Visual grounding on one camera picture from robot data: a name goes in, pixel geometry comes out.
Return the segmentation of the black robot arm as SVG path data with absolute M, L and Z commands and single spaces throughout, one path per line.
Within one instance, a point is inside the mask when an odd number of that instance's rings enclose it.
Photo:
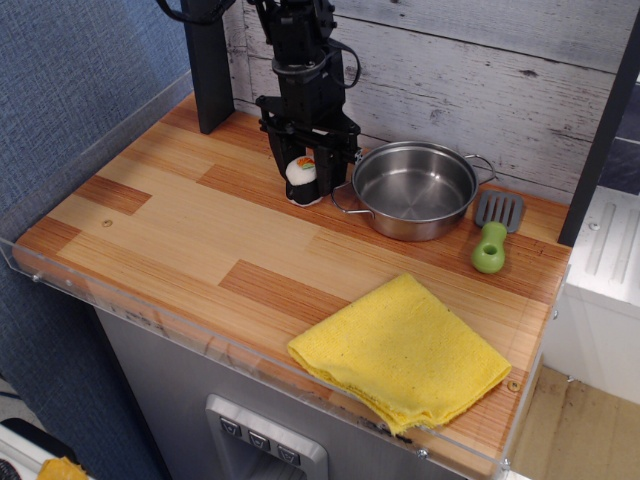
M 359 81 L 361 65 L 347 83 L 343 54 L 354 51 L 331 34 L 336 27 L 328 1 L 254 1 L 266 41 L 273 48 L 278 96 L 260 96 L 260 128 L 268 135 L 286 198 L 309 206 L 346 179 L 361 155 L 360 127 L 343 108 L 346 91 Z

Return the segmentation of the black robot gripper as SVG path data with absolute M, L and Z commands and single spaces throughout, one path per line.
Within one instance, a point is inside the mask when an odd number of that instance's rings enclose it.
M 316 181 L 321 196 L 344 183 L 347 165 L 361 154 L 360 127 L 343 112 L 347 84 L 341 67 L 275 67 L 280 94 L 260 96 L 261 130 L 269 138 L 278 171 L 285 180 L 288 199 L 294 186 L 286 175 L 288 165 L 313 149 Z

